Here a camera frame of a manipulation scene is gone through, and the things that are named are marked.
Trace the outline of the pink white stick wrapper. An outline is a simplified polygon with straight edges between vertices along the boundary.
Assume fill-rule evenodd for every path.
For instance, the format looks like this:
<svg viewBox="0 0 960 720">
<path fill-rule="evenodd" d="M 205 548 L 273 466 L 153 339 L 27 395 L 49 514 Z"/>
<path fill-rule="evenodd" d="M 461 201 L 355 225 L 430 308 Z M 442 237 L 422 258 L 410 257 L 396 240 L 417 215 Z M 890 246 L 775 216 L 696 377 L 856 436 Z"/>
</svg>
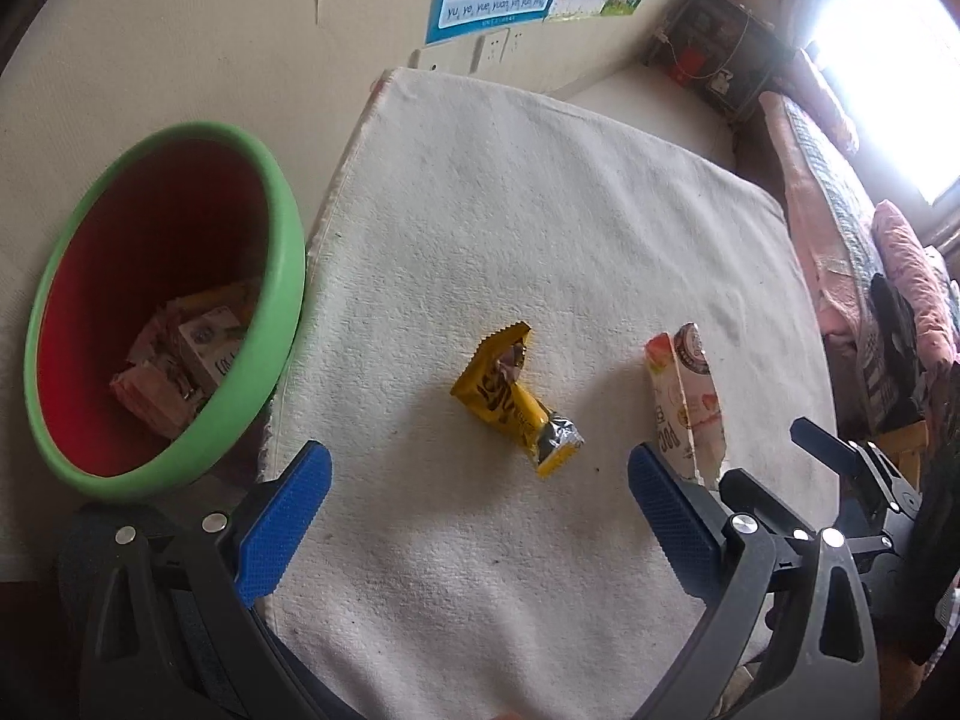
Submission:
<svg viewBox="0 0 960 720">
<path fill-rule="evenodd" d="M 727 444 L 721 400 L 700 329 L 684 323 L 644 345 L 654 394 L 658 449 L 674 472 L 709 491 L 719 489 Z"/>
</svg>

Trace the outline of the strawberry pink carton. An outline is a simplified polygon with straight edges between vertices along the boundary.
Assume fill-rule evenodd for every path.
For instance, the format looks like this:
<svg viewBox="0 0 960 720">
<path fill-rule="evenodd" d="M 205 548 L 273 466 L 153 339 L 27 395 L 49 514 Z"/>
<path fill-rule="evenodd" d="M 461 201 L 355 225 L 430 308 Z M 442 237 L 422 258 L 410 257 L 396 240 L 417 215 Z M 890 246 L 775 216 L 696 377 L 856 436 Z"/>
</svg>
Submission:
<svg viewBox="0 0 960 720">
<path fill-rule="evenodd" d="M 177 439 L 206 402 L 205 392 L 174 359 L 145 359 L 110 381 L 110 391 L 133 416 L 165 439 Z"/>
</svg>

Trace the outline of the white blue milk carton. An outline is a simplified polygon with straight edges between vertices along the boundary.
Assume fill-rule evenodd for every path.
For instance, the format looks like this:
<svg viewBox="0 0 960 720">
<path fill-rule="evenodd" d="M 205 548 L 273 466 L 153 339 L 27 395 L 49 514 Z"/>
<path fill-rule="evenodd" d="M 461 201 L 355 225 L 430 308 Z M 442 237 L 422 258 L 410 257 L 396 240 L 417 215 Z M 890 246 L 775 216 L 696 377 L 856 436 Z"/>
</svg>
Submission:
<svg viewBox="0 0 960 720">
<path fill-rule="evenodd" d="M 205 395 L 213 395 L 228 376 L 244 335 L 244 327 L 226 305 L 179 325 L 179 358 Z"/>
</svg>

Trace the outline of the small yellow candy wrapper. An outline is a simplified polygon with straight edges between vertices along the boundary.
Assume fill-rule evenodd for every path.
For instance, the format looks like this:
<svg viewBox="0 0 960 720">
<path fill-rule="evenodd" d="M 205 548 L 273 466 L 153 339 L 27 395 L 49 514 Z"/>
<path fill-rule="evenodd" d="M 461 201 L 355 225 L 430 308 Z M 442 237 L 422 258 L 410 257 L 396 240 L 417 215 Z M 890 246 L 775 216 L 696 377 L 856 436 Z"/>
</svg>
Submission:
<svg viewBox="0 0 960 720">
<path fill-rule="evenodd" d="M 530 327 L 516 322 L 483 338 L 451 395 L 473 416 L 526 452 L 539 478 L 565 465 L 584 439 L 571 419 L 545 406 L 521 383 Z"/>
</svg>

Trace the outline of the green red trash bin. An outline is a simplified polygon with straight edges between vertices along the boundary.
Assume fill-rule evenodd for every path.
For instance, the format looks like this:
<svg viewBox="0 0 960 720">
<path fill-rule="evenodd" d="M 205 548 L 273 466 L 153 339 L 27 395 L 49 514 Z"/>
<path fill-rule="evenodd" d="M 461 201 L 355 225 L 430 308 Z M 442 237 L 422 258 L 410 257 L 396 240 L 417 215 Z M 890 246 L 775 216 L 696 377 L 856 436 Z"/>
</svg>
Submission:
<svg viewBox="0 0 960 720">
<path fill-rule="evenodd" d="M 53 476 L 83 496 L 194 483 L 254 424 L 285 369 L 304 294 L 304 232 L 274 155 L 242 128 L 185 122 L 122 153 L 60 232 L 29 314 L 26 415 Z M 167 439 L 110 390 L 135 338 L 184 299 L 251 283 L 228 376 Z"/>
</svg>

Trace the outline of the yellow wooden chair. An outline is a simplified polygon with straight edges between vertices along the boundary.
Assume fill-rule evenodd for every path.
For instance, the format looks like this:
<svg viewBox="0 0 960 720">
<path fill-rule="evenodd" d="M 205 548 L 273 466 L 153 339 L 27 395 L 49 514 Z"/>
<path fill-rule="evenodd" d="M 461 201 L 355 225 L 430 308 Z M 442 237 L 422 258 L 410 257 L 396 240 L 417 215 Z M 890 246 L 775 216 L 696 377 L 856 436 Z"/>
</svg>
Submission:
<svg viewBox="0 0 960 720">
<path fill-rule="evenodd" d="M 893 461 L 914 489 L 921 489 L 924 458 L 928 453 L 929 429 L 926 421 L 913 422 L 895 431 L 882 433 L 875 444 Z"/>
</svg>

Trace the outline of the black clothing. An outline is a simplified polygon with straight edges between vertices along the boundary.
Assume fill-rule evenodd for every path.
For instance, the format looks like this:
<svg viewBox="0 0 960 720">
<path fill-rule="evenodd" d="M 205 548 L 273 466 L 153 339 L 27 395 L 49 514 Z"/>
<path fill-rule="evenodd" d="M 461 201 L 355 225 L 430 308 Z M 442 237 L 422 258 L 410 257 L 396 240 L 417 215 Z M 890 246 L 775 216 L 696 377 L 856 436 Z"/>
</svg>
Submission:
<svg viewBox="0 0 960 720">
<path fill-rule="evenodd" d="M 885 371 L 893 385 L 893 403 L 880 423 L 880 431 L 889 433 L 918 422 L 926 411 L 928 384 L 926 369 L 918 355 L 916 323 L 910 303 L 889 278 L 875 273 L 871 288 L 872 307 L 877 319 Z"/>
</svg>

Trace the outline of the white towel table cover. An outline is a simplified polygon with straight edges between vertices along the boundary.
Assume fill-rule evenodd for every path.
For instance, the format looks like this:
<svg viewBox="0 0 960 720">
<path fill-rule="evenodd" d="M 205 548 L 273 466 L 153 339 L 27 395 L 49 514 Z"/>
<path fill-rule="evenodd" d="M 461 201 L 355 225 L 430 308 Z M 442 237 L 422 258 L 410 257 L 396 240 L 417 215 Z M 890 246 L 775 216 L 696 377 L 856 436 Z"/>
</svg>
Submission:
<svg viewBox="0 0 960 720">
<path fill-rule="evenodd" d="M 530 327 L 521 383 L 584 444 L 548 478 L 451 395 Z M 696 154 L 540 94 L 396 70 L 320 205 L 262 471 L 334 483 L 270 626 L 370 718 L 626 718 L 701 606 L 626 483 L 652 439 L 644 345 L 693 322 L 727 458 L 823 527 L 838 483 L 789 427 L 832 389 L 781 208 Z"/>
</svg>

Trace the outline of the bed with plaid quilt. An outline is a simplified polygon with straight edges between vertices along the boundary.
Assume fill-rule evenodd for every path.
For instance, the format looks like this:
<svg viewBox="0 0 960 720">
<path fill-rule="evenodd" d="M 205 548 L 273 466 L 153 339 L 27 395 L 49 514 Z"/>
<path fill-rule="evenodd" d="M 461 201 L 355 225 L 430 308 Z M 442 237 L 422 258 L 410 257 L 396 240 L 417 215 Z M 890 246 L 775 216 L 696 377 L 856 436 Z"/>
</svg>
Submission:
<svg viewBox="0 0 960 720">
<path fill-rule="evenodd" d="M 900 387 L 885 358 L 871 298 L 884 271 L 872 237 L 874 204 L 843 153 L 799 104 L 760 94 L 784 182 L 789 236 L 827 351 L 836 422 L 888 433 L 921 419 L 916 387 Z"/>
</svg>

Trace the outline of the black metal shelf rack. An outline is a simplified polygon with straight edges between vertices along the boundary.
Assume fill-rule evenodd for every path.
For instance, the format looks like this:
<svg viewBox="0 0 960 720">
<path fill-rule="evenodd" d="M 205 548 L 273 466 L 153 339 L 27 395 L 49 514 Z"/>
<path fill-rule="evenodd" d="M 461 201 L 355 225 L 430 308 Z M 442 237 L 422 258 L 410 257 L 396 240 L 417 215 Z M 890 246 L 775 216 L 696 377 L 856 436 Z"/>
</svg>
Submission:
<svg viewBox="0 0 960 720">
<path fill-rule="evenodd" d="M 714 107 L 732 127 L 754 114 L 760 93 L 793 57 L 775 30 L 737 0 L 675 0 L 649 37 L 641 64 L 669 78 L 675 55 L 688 46 L 708 55 L 708 62 L 699 80 L 679 86 Z"/>
</svg>

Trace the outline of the red container on shelf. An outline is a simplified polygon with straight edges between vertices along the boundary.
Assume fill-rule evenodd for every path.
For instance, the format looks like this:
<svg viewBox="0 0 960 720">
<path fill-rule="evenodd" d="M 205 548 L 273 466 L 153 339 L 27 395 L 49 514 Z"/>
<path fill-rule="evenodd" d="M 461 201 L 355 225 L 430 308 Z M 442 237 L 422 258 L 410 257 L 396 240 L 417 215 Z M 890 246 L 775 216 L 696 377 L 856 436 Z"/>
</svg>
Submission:
<svg viewBox="0 0 960 720">
<path fill-rule="evenodd" d="M 675 55 L 669 68 L 669 78 L 677 85 L 688 86 L 701 78 L 701 69 L 708 62 L 708 55 L 695 46 L 688 46 Z"/>
</svg>

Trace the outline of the white wall socket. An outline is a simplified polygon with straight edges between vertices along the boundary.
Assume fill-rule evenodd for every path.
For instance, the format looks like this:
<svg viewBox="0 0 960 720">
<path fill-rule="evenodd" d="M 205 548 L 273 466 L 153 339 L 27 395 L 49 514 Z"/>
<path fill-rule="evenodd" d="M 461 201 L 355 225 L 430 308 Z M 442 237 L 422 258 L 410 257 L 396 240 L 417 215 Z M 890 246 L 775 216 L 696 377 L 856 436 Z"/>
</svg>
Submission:
<svg viewBox="0 0 960 720">
<path fill-rule="evenodd" d="M 506 59 L 511 59 L 523 47 L 524 37 L 526 37 L 526 30 L 522 26 L 485 32 L 478 37 L 475 44 L 470 73 L 477 75 L 477 73 L 489 71 L 501 65 Z"/>
</svg>

